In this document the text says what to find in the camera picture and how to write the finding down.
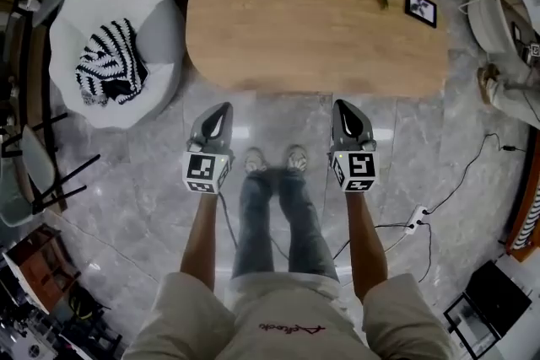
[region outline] marble floor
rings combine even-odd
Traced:
[[[527,126],[482,104],[476,69],[486,62],[457,6],[467,0],[439,0],[448,20],[450,70],[444,89],[426,99],[382,98],[366,94],[231,93],[206,81],[186,59],[184,82],[166,110],[154,121],[127,132],[93,129],[72,115],[55,126],[58,162],[67,172],[96,153],[101,160],[71,182],[89,189],[68,202],[62,217],[46,221],[62,237],[83,272],[81,282],[111,308],[105,317],[130,341],[137,334],[156,294],[160,278],[178,269],[196,211],[197,194],[181,182],[181,155],[194,119],[209,106],[230,101],[235,109],[232,147],[238,158],[223,193],[237,232],[238,195],[244,177],[241,157],[260,147],[279,164],[293,142],[307,147],[305,174],[310,195],[332,252],[348,238],[343,193],[327,166],[332,102],[345,98],[371,119],[381,156],[381,184],[368,194],[376,223],[402,223],[416,205],[433,207],[459,182],[477,154],[483,135],[497,132],[501,144],[524,147]],[[64,111],[52,89],[53,112]],[[465,287],[472,271],[502,249],[502,235],[523,163],[522,152],[498,152],[490,138],[460,190],[425,221],[433,229],[431,267],[420,283],[427,302],[441,314]],[[289,246],[287,223],[272,200],[272,234],[282,249]],[[234,246],[219,206],[217,294],[230,277]],[[400,228],[381,228],[389,247]],[[275,253],[278,269],[285,259]],[[429,233],[420,227],[388,253],[392,275],[410,271],[417,279],[429,263]],[[337,258],[343,301],[357,328],[362,312],[350,283],[348,248]]]

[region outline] wooden table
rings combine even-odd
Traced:
[[[405,0],[389,3],[189,0],[187,50],[205,78],[229,89],[438,92],[448,69],[445,20],[438,12],[433,29],[404,13]]]

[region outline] black and white striped blanket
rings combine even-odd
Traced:
[[[75,71],[87,105],[107,105],[109,98],[125,104],[141,93],[147,76],[128,19],[102,25],[90,36]]]

